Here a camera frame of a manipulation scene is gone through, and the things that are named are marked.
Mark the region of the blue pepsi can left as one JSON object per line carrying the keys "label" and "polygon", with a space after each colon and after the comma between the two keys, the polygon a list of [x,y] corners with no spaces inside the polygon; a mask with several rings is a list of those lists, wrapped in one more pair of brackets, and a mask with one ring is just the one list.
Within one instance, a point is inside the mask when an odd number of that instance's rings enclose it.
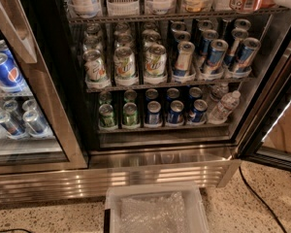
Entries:
{"label": "blue pepsi can left", "polygon": [[161,105],[157,101],[151,101],[147,104],[145,122],[151,125],[157,125],[161,122]]}

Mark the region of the bubble wrap sheet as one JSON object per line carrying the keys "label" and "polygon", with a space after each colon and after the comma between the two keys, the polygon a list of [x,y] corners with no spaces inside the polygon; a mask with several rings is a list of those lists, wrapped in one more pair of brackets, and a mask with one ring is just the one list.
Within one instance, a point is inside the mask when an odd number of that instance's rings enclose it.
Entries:
{"label": "bubble wrap sheet", "polygon": [[121,233],[187,233],[188,222],[181,192],[121,200]]}

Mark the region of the blue pepsi can middle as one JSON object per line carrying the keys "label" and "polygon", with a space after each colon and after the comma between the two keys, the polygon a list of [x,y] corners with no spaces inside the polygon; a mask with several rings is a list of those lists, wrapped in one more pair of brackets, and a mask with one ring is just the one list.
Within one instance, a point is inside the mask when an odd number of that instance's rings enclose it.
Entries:
{"label": "blue pepsi can middle", "polygon": [[179,100],[175,100],[170,104],[167,122],[171,124],[177,124],[183,122],[183,103]]}

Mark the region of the green can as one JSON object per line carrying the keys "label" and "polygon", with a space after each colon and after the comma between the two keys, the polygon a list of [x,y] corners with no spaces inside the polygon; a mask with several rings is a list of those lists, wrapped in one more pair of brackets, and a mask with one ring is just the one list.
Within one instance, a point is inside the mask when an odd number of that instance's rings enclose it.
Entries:
{"label": "green can", "polygon": [[126,126],[138,124],[138,109],[135,103],[128,102],[123,106],[123,123]]}
{"label": "green can", "polygon": [[100,124],[103,127],[115,126],[113,106],[110,104],[103,104],[99,108]]}

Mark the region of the clear plastic bin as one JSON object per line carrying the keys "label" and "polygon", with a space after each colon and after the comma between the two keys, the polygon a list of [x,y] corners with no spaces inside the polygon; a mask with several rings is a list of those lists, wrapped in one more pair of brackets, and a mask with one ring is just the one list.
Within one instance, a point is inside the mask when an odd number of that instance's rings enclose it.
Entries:
{"label": "clear plastic bin", "polygon": [[111,187],[104,233],[210,233],[194,182]]}

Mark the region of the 7up can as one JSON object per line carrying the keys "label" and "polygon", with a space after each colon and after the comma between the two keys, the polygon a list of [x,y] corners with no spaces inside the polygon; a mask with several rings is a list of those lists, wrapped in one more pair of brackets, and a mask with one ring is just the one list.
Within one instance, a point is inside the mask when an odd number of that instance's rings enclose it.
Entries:
{"label": "7up can", "polygon": [[145,53],[145,73],[150,77],[161,77],[165,73],[167,53],[164,46],[153,44]]}
{"label": "7up can", "polygon": [[136,76],[135,54],[129,47],[119,47],[113,56],[115,76],[119,79],[131,79]]}
{"label": "7up can", "polygon": [[104,81],[107,76],[104,55],[99,50],[87,50],[83,54],[84,69],[93,82]]}

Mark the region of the open right fridge door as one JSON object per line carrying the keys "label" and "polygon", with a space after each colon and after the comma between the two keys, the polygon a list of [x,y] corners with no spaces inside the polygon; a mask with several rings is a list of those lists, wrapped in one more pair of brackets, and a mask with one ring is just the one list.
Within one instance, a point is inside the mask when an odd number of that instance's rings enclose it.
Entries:
{"label": "open right fridge door", "polygon": [[291,172],[291,150],[286,149],[284,137],[275,137],[275,128],[291,113],[291,41],[284,55],[287,60],[283,71],[259,111],[256,131],[246,142],[240,158]]}

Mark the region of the front right 7up can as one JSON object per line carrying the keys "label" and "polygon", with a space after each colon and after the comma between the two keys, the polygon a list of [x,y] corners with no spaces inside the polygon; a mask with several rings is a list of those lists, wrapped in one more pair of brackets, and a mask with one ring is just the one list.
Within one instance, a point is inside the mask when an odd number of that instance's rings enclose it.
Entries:
{"label": "front right 7up can", "polygon": [[165,73],[167,53],[164,46],[153,44],[145,53],[145,73],[150,77],[161,77]]}

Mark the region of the left glass fridge door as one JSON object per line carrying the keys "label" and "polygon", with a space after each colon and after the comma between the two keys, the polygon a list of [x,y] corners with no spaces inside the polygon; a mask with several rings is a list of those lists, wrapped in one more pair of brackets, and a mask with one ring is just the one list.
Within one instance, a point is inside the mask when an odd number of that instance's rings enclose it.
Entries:
{"label": "left glass fridge door", "polygon": [[[0,175],[84,168],[80,129],[86,113],[70,28],[61,0],[0,0],[0,52],[24,81],[0,83],[0,112],[25,129],[12,136],[0,125]],[[36,110],[50,133],[35,135],[23,120]]]}

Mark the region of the silver can behind glass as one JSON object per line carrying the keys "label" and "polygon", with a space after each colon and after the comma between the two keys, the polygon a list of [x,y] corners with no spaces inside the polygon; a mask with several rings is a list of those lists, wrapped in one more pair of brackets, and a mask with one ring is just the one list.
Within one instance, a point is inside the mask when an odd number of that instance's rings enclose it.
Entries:
{"label": "silver can behind glass", "polygon": [[26,111],[22,118],[33,134],[47,135],[50,133],[46,120],[36,110]]}

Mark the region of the blue red bull can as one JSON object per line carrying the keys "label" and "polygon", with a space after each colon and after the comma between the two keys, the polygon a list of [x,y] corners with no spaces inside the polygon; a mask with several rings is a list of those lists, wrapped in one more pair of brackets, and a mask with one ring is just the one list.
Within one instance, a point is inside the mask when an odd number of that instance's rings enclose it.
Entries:
{"label": "blue red bull can", "polygon": [[227,49],[228,44],[226,41],[221,39],[213,40],[210,43],[208,54],[202,67],[202,72],[204,74],[217,73]]}

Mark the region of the white red bull can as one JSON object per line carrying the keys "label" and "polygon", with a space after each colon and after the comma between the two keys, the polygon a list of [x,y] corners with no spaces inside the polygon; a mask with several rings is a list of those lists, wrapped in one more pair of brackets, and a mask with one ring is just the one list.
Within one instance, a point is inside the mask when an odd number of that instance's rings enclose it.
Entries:
{"label": "white red bull can", "polygon": [[189,41],[182,41],[178,44],[178,58],[174,69],[176,76],[185,77],[189,75],[194,50],[195,46]]}

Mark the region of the blue pepsi can right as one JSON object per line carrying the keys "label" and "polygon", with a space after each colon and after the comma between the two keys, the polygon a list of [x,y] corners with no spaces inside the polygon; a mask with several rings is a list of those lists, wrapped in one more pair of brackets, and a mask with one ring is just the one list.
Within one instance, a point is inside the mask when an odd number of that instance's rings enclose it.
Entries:
{"label": "blue pepsi can right", "polygon": [[188,120],[191,122],[200,122],[207,109],[208,104],[206,101],[202,99],[195,100],[189,111]]}

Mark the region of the stainless steel fridge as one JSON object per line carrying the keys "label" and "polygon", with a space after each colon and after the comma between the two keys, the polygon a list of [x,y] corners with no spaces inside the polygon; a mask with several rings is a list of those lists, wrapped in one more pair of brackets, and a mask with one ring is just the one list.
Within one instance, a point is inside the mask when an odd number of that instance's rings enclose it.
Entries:
{"label": "stainless steel fridge", "polygon": [[[0,175],[0,203],[39,202],[99,197],[112,186],[194,182],[200,187],[225,185],[244,161],[246,142],[256,131],[259,111],[270,89],[279,80],[291,41],[291,9],[279,6],[242,14],[229,7],[230,0],[213,0],[207,12],[184,13],[178,1],[165,15],[145,13],[139,0],[137,16],[109,16],[107,0],[98,0],[95,17],[79,17],[71,0],[61,0],[70,41],[75,48],[77,72],[86,113],[80,129],[87,156],[84,168]],[[230,70],[236,51],[246,38],[256,38],[261,47],[242,73]],[[204,74],[210,43],[221,39],[228,49],[218,72]],[[189,75],[174,74],[178,44],[195,46]],[[146,51],[153,44],[165,47],[167,61],[161,77],[146,74]],[[135,54],[136,76],[115,76],[114,51],[129,47]],[[107,78],[89,79],[83,54],[99,50],[104,55]],[[239,106],[222,124],[209,123],[208,116],[229,92],[241,93]],[[195,100],[207,102],[200,122],[188,120]],[[170,104],[183,103],[183,122],[167,122]],[[147,104],[161,105],[161,122],[146,123]],[[138,124],[123,123],[123,106],[137,105]],[[115,126],[100,124],[99,108],[113,106]]]}

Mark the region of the blue pepsi can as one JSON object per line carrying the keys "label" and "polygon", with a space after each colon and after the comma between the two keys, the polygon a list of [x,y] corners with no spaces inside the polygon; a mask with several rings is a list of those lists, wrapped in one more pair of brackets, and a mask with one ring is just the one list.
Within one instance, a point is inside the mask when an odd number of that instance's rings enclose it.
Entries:
{"label": "blue pepsi can", "polygon": [[157,125],[161,122],[161,105],[157,101],[151,101],[147,104],[145,122],[151,125]]}
{"label": "blue pepsi can", "polygon": [[202,99],[195,100],[189,111],[188,120],[191,122],[200,122],[207,109],[208,104],[206,101]]}
{"label": "blue pepsi can", "polygon": [[177,124],[183,122],[183,103],[179,100],[175,100],[170,104],[167,122],[171,124]]}

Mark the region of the empty white basket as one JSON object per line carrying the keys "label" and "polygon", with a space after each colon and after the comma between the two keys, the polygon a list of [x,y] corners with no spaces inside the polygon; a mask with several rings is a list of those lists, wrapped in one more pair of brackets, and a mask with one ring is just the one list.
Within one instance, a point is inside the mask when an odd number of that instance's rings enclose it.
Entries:
{"label": "empty white basket", "polygon": [[139,0],[107,0],[109,16],[137,16],[140,13]]}

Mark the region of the green can front right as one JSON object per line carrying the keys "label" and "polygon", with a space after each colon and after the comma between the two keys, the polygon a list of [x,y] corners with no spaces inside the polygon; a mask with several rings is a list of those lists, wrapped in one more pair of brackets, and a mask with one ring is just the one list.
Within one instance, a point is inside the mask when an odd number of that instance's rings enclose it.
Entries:
{"label": "green can front right", "polygon": [[123,123],[126,126],[138,124],[138,109],[135,103],[128,102],[123,106]]}

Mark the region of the large pepsi can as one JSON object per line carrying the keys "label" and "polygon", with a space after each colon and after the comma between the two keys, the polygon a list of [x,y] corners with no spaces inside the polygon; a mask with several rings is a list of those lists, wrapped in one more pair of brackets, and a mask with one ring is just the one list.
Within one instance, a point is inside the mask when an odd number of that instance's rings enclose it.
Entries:
{"label": "large pepsi can", "polygon": [[0,52],[0,83],[7,87],[21,85],[24,78],[15,62],[5,53]]}

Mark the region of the green can front left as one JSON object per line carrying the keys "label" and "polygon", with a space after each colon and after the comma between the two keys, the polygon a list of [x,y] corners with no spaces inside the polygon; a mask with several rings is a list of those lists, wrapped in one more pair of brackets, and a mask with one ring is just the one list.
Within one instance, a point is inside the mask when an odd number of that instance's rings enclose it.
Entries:
{"label": "green can front left", "polygon": [[99,108],[100,124],[103,127],[115,126],[113,106],[110,104],[103,104]]}

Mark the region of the right red bull can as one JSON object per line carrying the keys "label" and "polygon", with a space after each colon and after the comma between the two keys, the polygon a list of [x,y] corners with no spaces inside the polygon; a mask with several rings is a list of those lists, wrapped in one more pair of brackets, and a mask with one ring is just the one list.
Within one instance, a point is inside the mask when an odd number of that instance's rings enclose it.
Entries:
{"label": "right red bull can", "polygon": [[253,61],[256,52],[260,49],[261,43],[256,38],[246,38],[239,45],[230,70],[235,73],[242,73]]}

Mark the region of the front middle 7up can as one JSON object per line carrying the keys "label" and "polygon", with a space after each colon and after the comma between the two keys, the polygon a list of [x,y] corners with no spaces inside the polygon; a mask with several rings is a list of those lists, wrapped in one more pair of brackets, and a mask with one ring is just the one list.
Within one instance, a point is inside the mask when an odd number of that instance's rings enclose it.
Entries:
{"label": "front middle 7up can", "polygon": [[135,54],[129,47],[119,47],[113,56],[115,76],[119,79],[131,79],[136,76]]}

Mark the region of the front water bottle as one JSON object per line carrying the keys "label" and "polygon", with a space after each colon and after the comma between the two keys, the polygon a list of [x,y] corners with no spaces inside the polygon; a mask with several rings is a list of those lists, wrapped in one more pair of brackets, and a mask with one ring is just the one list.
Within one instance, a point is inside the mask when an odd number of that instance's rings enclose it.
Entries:
{"label": "front water bottle", "polygon": [[209,123],[222,124],[240,104],[241,93],[238,90],[226,93],[214,106],[208,116]]}

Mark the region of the blue can behind glass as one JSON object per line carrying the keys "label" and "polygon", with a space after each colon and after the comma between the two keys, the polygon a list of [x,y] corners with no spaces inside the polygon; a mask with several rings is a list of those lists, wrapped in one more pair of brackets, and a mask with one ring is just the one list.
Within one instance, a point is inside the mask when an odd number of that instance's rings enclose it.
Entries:
{"label": "blue can behind glass", "polygon": [[20,136],[25,132],[25,129],[6,111],[0,112],[0,125],[12,136]]}

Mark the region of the front left 7up can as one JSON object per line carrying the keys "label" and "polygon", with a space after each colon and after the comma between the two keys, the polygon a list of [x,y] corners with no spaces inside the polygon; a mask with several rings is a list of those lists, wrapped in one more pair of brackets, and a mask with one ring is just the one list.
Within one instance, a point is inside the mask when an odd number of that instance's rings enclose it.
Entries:
{"label": "front left 7up can", "polygon": [[87,50],[83,54],[84,69],[93,82],[104,81],[107,76],[104,55],[99,50]]}

